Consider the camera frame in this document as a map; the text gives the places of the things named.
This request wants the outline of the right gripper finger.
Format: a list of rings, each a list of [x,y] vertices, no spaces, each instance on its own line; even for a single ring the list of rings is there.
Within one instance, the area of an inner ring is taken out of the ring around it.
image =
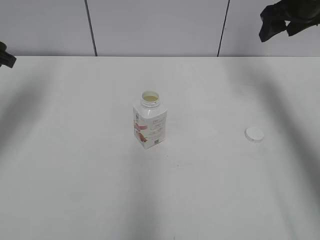
[[[308,29],[312,26],[314,26],[316,23],[313,21],[310,22],[294,22],[291,21],[287,26],[286,26],[286,32],[289,37],[294,36],[300,32],[302,32],[305,29]]]
[[[259,38],[262,43],[270,40],[279,33],[288,34],[286,20],[288,18],[288,4],[275,3],[267,5],[260,13],[262,26],[259,31]]]

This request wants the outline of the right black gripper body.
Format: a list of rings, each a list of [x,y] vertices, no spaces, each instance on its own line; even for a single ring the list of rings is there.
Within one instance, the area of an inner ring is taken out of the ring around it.
[[[318,25],[320,23],[320,1],[280,0],[275,4],[272,21]]]

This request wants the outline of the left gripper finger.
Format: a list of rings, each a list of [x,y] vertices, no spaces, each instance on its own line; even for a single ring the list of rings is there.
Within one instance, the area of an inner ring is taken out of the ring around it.
[[[17,58],[11,54],[9,54],[7,51],[7,46],[5,43],[0,42],[0,66],[4,65],[9,68],[13,68]]]

